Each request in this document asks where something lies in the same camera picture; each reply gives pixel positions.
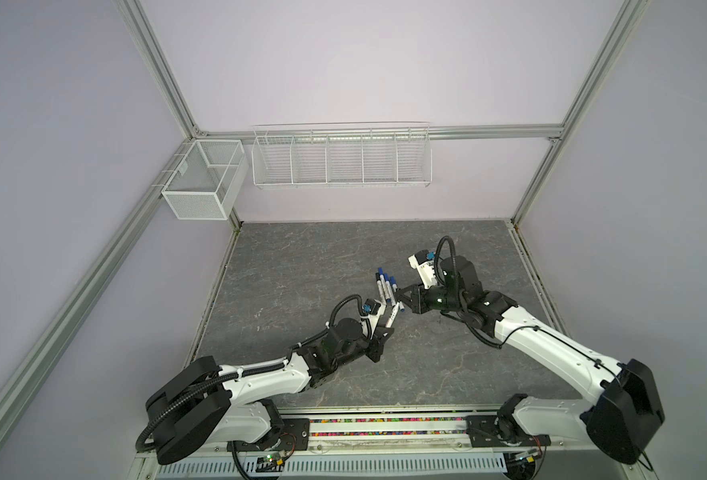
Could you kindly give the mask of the white marker black end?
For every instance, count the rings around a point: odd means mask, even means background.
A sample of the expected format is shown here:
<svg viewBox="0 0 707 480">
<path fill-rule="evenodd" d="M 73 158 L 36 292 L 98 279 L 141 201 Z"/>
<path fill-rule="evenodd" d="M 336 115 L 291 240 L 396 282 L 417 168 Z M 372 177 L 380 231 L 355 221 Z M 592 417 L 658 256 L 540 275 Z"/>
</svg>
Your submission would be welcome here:
<svg viewBox="0 0 707 480">
<path fill-rule="evenodd" d="M 387 323 L 385 323 L 386 328 L 393 327 L 393 323 L 395 323 L 395 319 L 397 319 L 397 315 L 399 315 L 399 312 L 401 311 L 403 311 L 403 306 L 401 305 L 401 302 L 393 304 L 393 307 L 391 307 L 391 314 L 389 314 L 389 318 L 387 318 Z"/>
</svg>

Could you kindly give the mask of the white marker blue tip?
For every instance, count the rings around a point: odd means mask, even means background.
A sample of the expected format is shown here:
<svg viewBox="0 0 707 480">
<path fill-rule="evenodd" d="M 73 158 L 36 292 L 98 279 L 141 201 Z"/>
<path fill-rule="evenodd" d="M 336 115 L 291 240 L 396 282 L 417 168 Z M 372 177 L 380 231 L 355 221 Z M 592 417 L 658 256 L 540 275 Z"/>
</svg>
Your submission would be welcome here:
<svg viewBox="0 0 707 480">
<path fill-rule="evenodd" d="M 391 300 L 391 304 L 395 305 L 397 304 L 397 300 L 395 300 L 395 294 L 393 293 L 393 286 L 391 286 L 391 280 L 389 279 L 389 276 L 387 274 L 383 274 L 383 284 L 385 284 L 385 292 L 387 292 L 387 296 L 389 296 L 389 300 Z"/>
</svg>

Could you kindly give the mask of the blue capped white marker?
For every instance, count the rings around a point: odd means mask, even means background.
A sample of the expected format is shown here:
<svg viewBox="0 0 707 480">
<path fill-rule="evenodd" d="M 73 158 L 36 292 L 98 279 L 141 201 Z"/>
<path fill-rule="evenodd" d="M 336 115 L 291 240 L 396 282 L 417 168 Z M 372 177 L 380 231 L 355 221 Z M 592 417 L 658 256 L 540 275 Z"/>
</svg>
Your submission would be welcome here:
<svg viewBox="0 0 707 480">
<path fill-rule="evenodd" d="M 383 294 L 383 298 L 385 298 L 385 303 L 391 303 L 391 296 L 389 295 L 389 290 L 387 290 L 387 282 L 385 282 L 383 268 L 379 267 L 377 275 L 379 276 L 379 288 L 381 288 L 381 293 Z"/>
</svg>

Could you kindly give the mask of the white marker black tip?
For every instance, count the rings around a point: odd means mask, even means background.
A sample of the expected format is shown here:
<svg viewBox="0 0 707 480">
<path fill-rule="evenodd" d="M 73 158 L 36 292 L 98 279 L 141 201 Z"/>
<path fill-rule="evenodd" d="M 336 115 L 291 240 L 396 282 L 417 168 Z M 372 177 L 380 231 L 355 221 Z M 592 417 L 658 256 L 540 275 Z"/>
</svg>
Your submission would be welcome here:
<svg viewBox="0 0 707 480">
<path fill-rule="evenodd" d="M 381 298 L 381 304 L 387 305 L 389 300 L 387 300 L 387 294 L 385 293 L 381 276 L 378 273 L 375 273 L 375 284 L 377 284 L 377 291 L 379 292 L 379 298 Z"/>
</svg>

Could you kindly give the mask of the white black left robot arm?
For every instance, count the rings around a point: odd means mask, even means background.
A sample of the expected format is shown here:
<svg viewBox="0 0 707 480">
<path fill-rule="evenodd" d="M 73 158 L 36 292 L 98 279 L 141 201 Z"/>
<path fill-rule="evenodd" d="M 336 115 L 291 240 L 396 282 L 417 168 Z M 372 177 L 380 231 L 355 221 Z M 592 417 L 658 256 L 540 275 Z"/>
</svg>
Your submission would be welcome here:
<svg viewBox="0 0 707 480">
<path fill-rule="evenodd" d="M 146 400 L 147 424 L 135 449 L 168 465 L 210 438 L 262 448 L 275 444 L 283 421 L 273 397 L 315 388 L 361 357 L 379 362 L 393 333 L 388 321 L 345 318 L 277 360 L 232 366 L 199 358 Z"/>
</svg>

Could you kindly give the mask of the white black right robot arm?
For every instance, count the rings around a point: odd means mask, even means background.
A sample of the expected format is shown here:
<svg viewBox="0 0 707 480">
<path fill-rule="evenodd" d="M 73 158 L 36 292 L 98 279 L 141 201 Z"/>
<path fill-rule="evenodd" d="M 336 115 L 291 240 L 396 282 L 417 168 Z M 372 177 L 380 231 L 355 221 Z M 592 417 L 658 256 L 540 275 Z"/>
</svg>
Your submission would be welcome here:
<svg viewBox="0 0 707 480">
<path fill-rule="evenodd" d="M 486 290 L 467 258 L 439 259 L 421 250 L 409 257 L 421 278 L 395 295 L 413 313 L 441 312 L 461 322 L 487 346 L 512 347 L 567 382 L 577 400 L 515 394 L 497 411 L 493 433 L 506 444 L 527 437 L 591 441 L 611 459 L 631 465 L 665 422 L 655 376 L 632 359 L 621 362 L 559 333 L 515 300 Z"/>
</svg>

